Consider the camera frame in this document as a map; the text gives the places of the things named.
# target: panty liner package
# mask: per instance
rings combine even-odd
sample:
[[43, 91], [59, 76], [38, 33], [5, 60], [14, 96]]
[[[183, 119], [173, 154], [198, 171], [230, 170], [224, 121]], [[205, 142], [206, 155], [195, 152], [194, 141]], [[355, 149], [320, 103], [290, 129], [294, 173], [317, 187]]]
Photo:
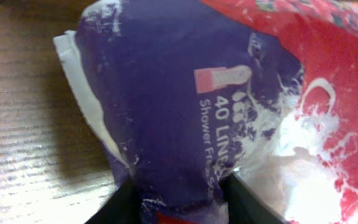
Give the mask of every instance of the panty liner package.
[[232, 173], [289, 223], [358, 223], [358, 3], [102, 0], [54, 42], [143, 223], [228, 223]]

